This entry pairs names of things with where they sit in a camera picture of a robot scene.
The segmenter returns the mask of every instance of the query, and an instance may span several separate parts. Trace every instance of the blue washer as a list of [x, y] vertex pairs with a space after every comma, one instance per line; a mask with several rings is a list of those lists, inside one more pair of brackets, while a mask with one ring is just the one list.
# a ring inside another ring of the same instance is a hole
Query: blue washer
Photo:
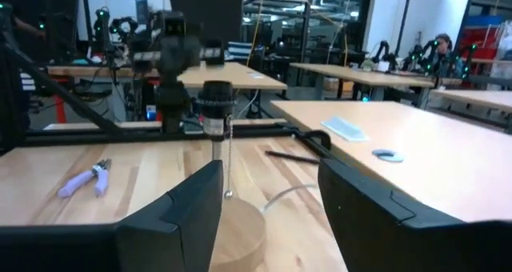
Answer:
[[388, 162], [394, 162], [394, 163], [400, 163], [403, 162], [403, 157], [388, 149], [376, 149], [372, 151], [372, 154], [375, 155], [375, 157]]

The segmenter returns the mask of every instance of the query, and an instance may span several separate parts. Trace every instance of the red table leg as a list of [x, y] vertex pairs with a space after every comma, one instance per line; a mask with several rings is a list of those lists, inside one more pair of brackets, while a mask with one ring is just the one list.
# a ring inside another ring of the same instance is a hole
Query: red table leg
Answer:
[[64, 101], [57, 95], [54, 96], [55, 109], [57, 111], [57, 123], [66, 123], [66, 112], [64, 111]]

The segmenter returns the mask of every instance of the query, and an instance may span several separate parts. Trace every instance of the purple-handled pliers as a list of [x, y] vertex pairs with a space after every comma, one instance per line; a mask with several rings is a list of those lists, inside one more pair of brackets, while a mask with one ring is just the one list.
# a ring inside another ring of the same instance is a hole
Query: purple-handled pliers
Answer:
[[108, 177], [111, 163], [112, 161], [110, 159], [101, 160], [96, 163], [91, 170], [74, 176], [57, 192], [57, 196], [60, 198], [68, 198], [73, 195], [78, 188], [88, 183], [94, 176], [98, 177], [98, 181], [94, 186], [94, 193], [96, 194], [96, 197], [103, 196], [109, 185]]

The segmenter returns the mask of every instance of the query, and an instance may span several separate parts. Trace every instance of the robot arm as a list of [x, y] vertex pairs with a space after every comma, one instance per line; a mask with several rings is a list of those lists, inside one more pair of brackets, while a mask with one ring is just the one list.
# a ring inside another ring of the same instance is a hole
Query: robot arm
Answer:
[[439, 46], [439, 42], [437, 40], [430, 40], [426, 45], [424, 45], [420, 55], [418, 55], [419, 61], [418, 64], [424, 69], [425, 72], [430, 73], [433, 68], [434, 57], [436, 55], [436, 49]]
[[[473, 59], [473, 54], [477, 49], [476, 44], [471, 44], [462, 48], [458, 53], [451, 53], [448, 66], [447, 75], [454, 75], [455, 77], [460, 77], [462, 79], [466, 79], [470, 72], [471, 60]], [[468, 55], [466, 61], [463, 62], [460, 55], [464, 54], [468, 51]]]
[[[123, 23], [128, 23], [130, 25], [130, 31], [126, 32], [121, 28], [121, 25]], [[138, 28], [138, 24], [135, 20], [132, 19], [132, 17], [123, 17], [123, 18], [116, 18], [112, 20], [112, 23], [109, 27], [109, 32], [112, 34], [118, 34], [121, 42], [127, 44], [127, 39], [129, 36], [134, 35], [136, 29]]]
[[373, 61], [374, 63], [378, 63], [381, 60], [382, 50], [384, 50], [384, 55], [382, 56], [382, 59], [387, 59], [390, 54], [390, 44], [388, 44], [386, 40], [381, 41], [377, 54], [374, 57], [372, 57], [371, 61]]

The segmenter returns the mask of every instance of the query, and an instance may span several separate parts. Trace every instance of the wooden workbench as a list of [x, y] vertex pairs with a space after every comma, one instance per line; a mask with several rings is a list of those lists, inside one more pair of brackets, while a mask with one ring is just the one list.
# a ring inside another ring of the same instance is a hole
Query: wooden workbench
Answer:
[[[325, 130], [333, 152], [364, 174], [466, 222], [512, 219], [512, 137], [396, 102], [272, 102], [304, 130]], [[334, 116], [369, 141], [348, 142], [321, 122]], [[404, 157], [379, 160], [376, 149]]]
[[[50, 76], [93, 77], [95, 73], [97, 77], [110, 78], [110, 72], [107, 68], [93, 66], [48, 66], [48, 74]], [[117, 76], [132, 79], [134, 72], [131, 68], [121, 68], [117, 71]], [[158, 77], [158, 72], [153, 70], [145, 76]], [[224, 67], [220, 68], [206, 68], [203, 62], [201, 67], [189, 68], [178, 79], [183, 81], [187, 88], [202, 88], [202, 84], [207, 80], [223, 80], [233, 83], [235, 89], [286, 89], [286, 84], [236, 62], [226, 62]]]
[[[358, 96], [358, 91], [360, 90], [361, 85], [370, 86], [372, 88], [370, 99], [374, 101], [381, 101], [384, 99], [384, 91], [387, 87], [403, 88], [413, 86], [422, 88], [422, 92], [419, 95], [421, 100], [418, 101], [418, 105], [420, 107], [424, 107], [423, 104], [426, 103], [428, 90], [429, 88], [434, 87], [434, 84], [431, 81], [427, 81], [426, 78], [413, 78], [377, 72], [365, 72], [363, 70], [354, 70], [349, 67], [326, 64], [291, 63], [290, 65], [299, 69], [339, 78], [340, 81], [353, 82], [354, 87], [352, 99], [356, 99]], [[315, 99], [322, 99], [323, 78], [317, 79], [315, 88]]]
[[496, 60], [496, 59], [480, 59], [480, 58], [472, 58], [471, 63], [476, 64], [500, 64], [500, 65], [512, 65], [511, 60]]
[[[274, 124], [286, 122], [285, 119], [236, 119], [233, 121], [235, 125], [243, 124]], [[134, 122], [120, 122], [115, 123], [121, 128], [160, 128], [162, 123], [160, 121], [134, 121]], [[49, 124], [44, 130], [83, 130], [83, 129], [97, 129], [96, 124], [91, 122], [84, 123], [54, 123]]]
[[433, 87], [434, 84], [420, 78], [407, 76], [397, 76], [392, 74], [365, 72], [363, 70], [354, 70], [349, 67], [325, 64], [309, 63], [291, 63], [293, 67], [313, 71], [331, 77], [341, 78], [368, 86], [415, 86], [415, 87]]
[[[265, 150], [276, 150], [315, 158], [292, 138], [235, 139], [233, 144], [234, 195], [257, 208], [285, 189], [317, 182], [317, 166], [265, 156]], [[116, 221], [172, 189], [210, 157], [209, 141], [17, 148], [0, 158], [0, 225]], [[66, 179], [102, 158], [112, 159], [103, 198], [94, 196], [93, 183], [69, 200], [56, 197]], [[346, 271], [318, 190], [292, 192], [263, 215], [266, 255], [257, 272]]]
[[512, 91], [433, 90], [431, 93], [433, 96], [512, 113]]

